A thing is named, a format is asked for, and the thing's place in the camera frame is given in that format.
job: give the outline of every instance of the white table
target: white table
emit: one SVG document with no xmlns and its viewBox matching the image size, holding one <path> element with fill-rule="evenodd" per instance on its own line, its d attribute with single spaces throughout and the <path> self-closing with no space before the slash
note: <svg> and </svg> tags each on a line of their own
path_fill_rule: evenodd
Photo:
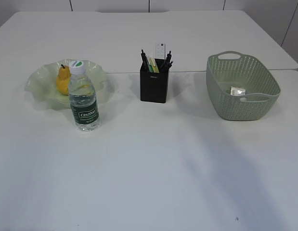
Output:
<svg viewBox="0 0 298 231">
<path fill-rule="evenodd" d="M 166 104 L 112 74 L 88 133 L 1 76 L 0 231 L 298 231 L 298 72 L 272 73 L 282 94 L 253 122 L 218 117 L 205 73 L 171 73 Z"/>
<path fill-rule="evenodd" d="M 254 55 L 271 70 L 298 64 L 243 11 L 166 13 L 19 12 L 0 28 L 0 73 L 31 74 L 65 58 L 108 73 L 138 73 L 141 49 L 172 50 L 173 72 L 205 71 L 223 51 Z"/>
</svg>

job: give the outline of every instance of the bottle cap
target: bottle cap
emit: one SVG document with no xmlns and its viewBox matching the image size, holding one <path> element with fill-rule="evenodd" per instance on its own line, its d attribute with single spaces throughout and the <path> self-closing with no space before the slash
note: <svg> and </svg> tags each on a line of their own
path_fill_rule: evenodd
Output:
<svg viewBox="0 0 298 231">
<path fill-rule="evenodd" d="M 72 75 L 80 75 L 85 73 L 85 66 L 83 61 L 75 60 L 69 63 L 70 73 Z"/>
</svg>

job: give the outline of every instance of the water bottle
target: water bottle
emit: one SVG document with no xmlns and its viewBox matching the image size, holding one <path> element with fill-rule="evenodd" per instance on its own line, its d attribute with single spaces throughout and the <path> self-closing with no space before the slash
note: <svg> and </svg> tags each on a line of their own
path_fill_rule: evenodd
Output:
<svg viewBox="0 0 298 231">
<path fill-rule="evenodd" d="M 68 84 L 68 97 L 76 126 L 82 131 L 91 131 L 97 128 L 100 122 L 95 88 L 85 74 L 82 61 L 70 62 L 69 69 L 71 78 Z"/>
</svg>

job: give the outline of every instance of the white remote control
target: white remote control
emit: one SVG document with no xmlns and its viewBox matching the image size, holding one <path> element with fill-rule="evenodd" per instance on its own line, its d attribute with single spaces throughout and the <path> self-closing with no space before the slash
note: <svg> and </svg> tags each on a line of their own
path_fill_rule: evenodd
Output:
<svg viewBox="0 0 298 231">
<path fill-rule="evenodd" d="M 156 59 L 166 59 L 166 44 L 157 43 L 155 46 L 155 58 Z"/>
</svg>

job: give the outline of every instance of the basket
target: basket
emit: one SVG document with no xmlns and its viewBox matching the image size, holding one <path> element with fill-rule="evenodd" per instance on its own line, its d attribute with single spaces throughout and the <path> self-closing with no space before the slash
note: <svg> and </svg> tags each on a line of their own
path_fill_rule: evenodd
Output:
<svg viewBox="0 0 298 231">
<path fill-rule="evenodd" d="M 239 58 L 222 59 L 223 54 L 236 54 Z M 231 87 L 245 88 L 246 95 L 231 95 Z M 218 115 L 235 121 L 262 118 L 280 95 L 278 83 L 257 58 L 235 51 L 208 58 L 207 91 Z"/>
</svg>

